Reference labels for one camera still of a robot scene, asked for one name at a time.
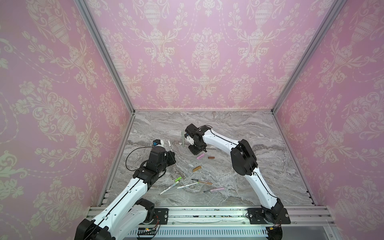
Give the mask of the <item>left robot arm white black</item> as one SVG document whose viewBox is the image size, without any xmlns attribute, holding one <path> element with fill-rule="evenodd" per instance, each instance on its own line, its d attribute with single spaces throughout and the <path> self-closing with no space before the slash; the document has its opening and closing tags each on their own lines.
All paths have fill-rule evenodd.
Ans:
<svg viewBox="0 0 384 240">
<path fill-rule="evenodd" d="M 149 159 L 133 174 L 125 189 L 92 220 L 77 227 L 76 240 L 123 240 L 138 225 L 158 225 L 155 204 L 144 199 L 167 167 L 176 163 L 175 153 L 161 145 L 151 149 Z"/>
</svg>

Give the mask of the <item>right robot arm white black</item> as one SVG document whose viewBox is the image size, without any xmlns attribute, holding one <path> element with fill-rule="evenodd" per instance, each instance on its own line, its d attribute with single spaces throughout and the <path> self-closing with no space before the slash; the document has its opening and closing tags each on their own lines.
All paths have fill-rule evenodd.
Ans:
<svg viewBox="0 0 384 240">
<path fill-rule="evenodd" d="M 196 127 L 190 124 L 185 129 L 185 139 L 190 143 L 189 150 L 198 155 L 212 145 L 231 157 L 234 171 L 245 177 L 258 196 L 262 213 L 268 222 L 276 225 L 290 224 L 291 220 L 281 200 L 273 193 L 258 167 L 257 157 L 246 140 L 233 140 L 213 130 L 211 126 Z"/>
</svg>

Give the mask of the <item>tan brown pen cap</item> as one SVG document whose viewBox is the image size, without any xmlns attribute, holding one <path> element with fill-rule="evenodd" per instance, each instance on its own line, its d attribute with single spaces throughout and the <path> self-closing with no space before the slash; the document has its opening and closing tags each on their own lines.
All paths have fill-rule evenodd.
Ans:
<svg viewBox="0 0 384 240">
<path fill-rule="evenodd" d="M 197 167 L 195 167 L 195 168 L 193 169 L 193 173 L 196 172 L 196 171 L 198 171 L 198 170 L 200 170 L 201 168 L 202 168 L 202 166 L 197 166 Z"/>
</svg>

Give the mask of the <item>white green marker pen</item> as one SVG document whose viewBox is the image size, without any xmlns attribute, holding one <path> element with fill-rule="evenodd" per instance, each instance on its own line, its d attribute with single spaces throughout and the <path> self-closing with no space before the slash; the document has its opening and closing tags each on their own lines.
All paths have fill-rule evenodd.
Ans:
<svg viewBox="0 0 384 240">
<path fill-rule="evenodd" d="M 191 184 L 180 186 L 180 187 L 177 187 L 177 189 L 184 189 L 184 188 L 188 188 L 188 187 L 191 187 L 191 186 L 194 186 L 194 185 L 197 185 L 197 184 L 199 184 L 199 182 L 194 182 L 194 183 L 191 183 Z"/>
</svg>

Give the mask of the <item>brown fountain pen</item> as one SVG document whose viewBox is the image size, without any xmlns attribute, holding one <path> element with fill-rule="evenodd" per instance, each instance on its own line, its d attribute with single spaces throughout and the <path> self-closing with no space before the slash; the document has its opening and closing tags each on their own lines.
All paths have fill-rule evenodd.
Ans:
<svg viewBox="0 0 384 240">
<path fill-rule="evenodd" d="M 191 180 L 196 181 L 196 182 L 201 183 L 201 184 L 213 185 L 213 183 L 207 182 L 207 181 L 203 181 L 203 180 L 198 180 L 198 179 L 191 179 Z"/>
</svg>

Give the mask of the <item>pink fountain pen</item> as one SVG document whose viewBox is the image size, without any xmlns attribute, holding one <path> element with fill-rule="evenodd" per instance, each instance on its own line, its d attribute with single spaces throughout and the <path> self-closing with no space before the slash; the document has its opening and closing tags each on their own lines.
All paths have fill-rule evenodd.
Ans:
<svg viewBox="0 0 384 240">
<path fill-rule="evenodd" d="M 223 190 L 225 190 L 225 188 L 221 187 L 221 188 L 206 190 L 206 191 L 203 191 L 203 193 L 214 193 L 214 192 L 219 192 L 219 191 L 223 191 Z"/>
</svg>

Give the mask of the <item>white marker bright green cap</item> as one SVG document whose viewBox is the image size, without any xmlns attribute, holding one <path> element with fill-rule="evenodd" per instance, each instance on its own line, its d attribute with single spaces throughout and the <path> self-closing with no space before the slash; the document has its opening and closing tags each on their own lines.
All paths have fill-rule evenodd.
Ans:
<svg viewBox="0 0 384 240">
<path fill-rule="evenodd" d="M 177 178 L 177 179 L 175 180 L 175 182 L 174 182 L 171 186 L 169 186 L 168 188 L 166 188 L 165 190 L 163 190 L 162 192 L 160 192 L 159 195 L 162 195 L 162 194 L 164 194 L 165 192 L 167 192 L 167 191 L 169 191 L 170 189 L 172 189 L 173 187 L 175 187 L 175 186 L 180 182 L 181 179 L 182 179 L 182 177 Z"/>
</svg>

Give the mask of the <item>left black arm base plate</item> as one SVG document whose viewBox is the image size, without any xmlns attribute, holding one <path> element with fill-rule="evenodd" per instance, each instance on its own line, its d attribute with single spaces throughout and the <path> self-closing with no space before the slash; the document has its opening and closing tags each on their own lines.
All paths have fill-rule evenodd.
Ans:
<svg viewBox="0 0 384 240">
<path fill-rule="evenodd" d="M 155 208 L 153 210 L 144 210 L 144 218 L 139 221 L 139 225 L 167 225 L 169 208 Z"/>
</svg>

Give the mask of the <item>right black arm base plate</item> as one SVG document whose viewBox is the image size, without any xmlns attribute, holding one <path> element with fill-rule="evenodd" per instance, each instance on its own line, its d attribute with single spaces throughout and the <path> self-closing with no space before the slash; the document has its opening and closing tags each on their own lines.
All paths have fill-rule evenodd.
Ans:
<svg viewBox="0 0 384 240">
<path fill-rule="evenodd" d="M 248 208 L 246 218 L 251 225 L 289 225 L 291 219 L 288 211 L 283 208 L 280 211 L 264 210 L 262 208 Z"/>
</svg>

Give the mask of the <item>left aluminium corner post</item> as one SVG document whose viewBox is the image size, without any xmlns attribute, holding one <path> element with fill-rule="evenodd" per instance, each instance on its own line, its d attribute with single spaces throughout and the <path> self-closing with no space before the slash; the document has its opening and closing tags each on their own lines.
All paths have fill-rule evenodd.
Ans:
<svg viewBox="0 0 384 240">
<path fill-rule="evenodd" d="M 83 17 L 85 24 L 95 42 L 97 49 L 100 52 L 100 55 L 108 69 L 109 73 L 112 76 L 112 80 L 114 81 L 122 99 L 125 103 L 128 111 L 133 116 L 135 114 L 135 110 L 133 104 L 128 96 L 128 93 L 123 85 L 123 82 L 119 76 L 119 73 L 113 63 L 112 57 L 108 52 L 107 46 L 103 41 L 101 32 L 99 31 L 97 24 L 87 6 L 86 1 L 83 0 L 75 0 L 75 4 L 77 5 L 81 16 Z"/>
</svg>

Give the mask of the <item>aluminium corner post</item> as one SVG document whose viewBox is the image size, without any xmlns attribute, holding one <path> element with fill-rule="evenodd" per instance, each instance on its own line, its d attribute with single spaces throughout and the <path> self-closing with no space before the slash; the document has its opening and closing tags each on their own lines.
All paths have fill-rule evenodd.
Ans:
<svg viewBox="0 0 384 240">
<path fill-rule="evenodd" d="M 319 47 L 320 43 L 324 39 L 326 33 L 330 29 L 331 25 L 333 24 L 336 17 L 339 15 L 340 11 L 342 10 L 342 8 L 346 2 L 347 2 L 346 0 L 333 1 L 330 9 L 328 10 L 323 21 L 321 22 L 320 26 L 318 27 L 317 31 L 315 32 L 315 34 L 314 34 L 312 40 L 310 41 L 307 49 L 304 51 L 304 54 L 302 55 L 299 62 L 297 63 L 291 77 L 289 78 L 289 80 L 287 81 L 281 94 L 279 95 L 274 107 L 271 109 L 271 113 L 274 117 L 277 115 L 277 113 L 278 113 L 279 109 L 281 108 L 281 106 L 283 105 L 286 97 L 288 96 L 291 89 L 293 88 L 296 80 L 299 78 L 300 74 L 305 69 L 308 62 L 311 60 L 316 49 Z"/>
<path fill-rule="evenodd" d="M 83 0 L 75 0 L 75 4 L 77 5 L 81 16 L 83 17 L 85 24 L 95 42 L 97 49 L 100 52 L 100 55 L 108 69 L 109 73 L 112 76 L 112 80 L 114 81 L 122 99 L 125 103 L 128 111 L 133 116 L 135 114 L 135 110 L 133 104 L 128 96 L 128 93 L 123 85 L 123 82 L 119 76 L 119 73 L 113 63 L 112 57 L 108 52 L 107 46 L 103 41 L 101 32 L 99 31 L 97 24 L 87 6 L 86 1 Z"/>
</svg>

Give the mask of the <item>aluminium front rail frame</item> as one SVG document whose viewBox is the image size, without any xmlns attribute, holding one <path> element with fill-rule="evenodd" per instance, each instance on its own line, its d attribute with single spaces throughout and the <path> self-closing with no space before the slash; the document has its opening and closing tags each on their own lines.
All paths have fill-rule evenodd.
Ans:
<svg viewBox="0 0 384 240">
<path fill-rule="evenodd" d="M 236 240 L 339 240 L 341 234 L 326 207 L 287 206 L 289 225 L 251 225 L 246 218 L 248 208 L 257 206 L 160 207 L 169 208 L 167 225 L 138 225 L 144 235 L 156 233 L 160 227 L 265 227 L 266 238 Z M 92 220 L 105 208 L 92 207 L 87 215 Z"/>
</svg>

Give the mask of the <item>right aluminium corner post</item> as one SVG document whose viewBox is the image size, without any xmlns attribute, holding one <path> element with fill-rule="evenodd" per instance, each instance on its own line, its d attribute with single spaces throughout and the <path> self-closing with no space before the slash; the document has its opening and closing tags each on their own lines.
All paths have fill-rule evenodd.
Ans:
<svg viewBox="0 0 384 240">
<path fill-rule="evenodd" d="M 320 26 L 318 27 L 317 31 L 315 32 L 315 34 L 314 34 L 312 40 L 310 41 L 307 49 L 304 51 L 304 54 L 302 55 L 299 62 L 297 63 L 291 77 L 289 78 L 289 80 L 287 81 L 281 94 L 279 95 L 274 107 L 271 109 L 271 113 L 274 117 L 277 115 L 277 113 L 278 113 L 279 109 L 281 108 L 281 106 L 283 105 L 286 97 L 288 96 L 291 89 L 293 88 L 296 80 L 299 78 L 300 74 L 305 69 L 308 62 L 311 60 L 316 49 L 319 47 L 320 43 L 324 39 L 326 33 L 330 29 L 331 25 L 333 24 L 336 17 L 339 15 L 340 11 L 342 10 L 342 8 L 346 2 L 347 2 L 346 0 L 333 1 L 330 9 L 328 10 L 323 21 L 321 22 Z"/>
</svg>

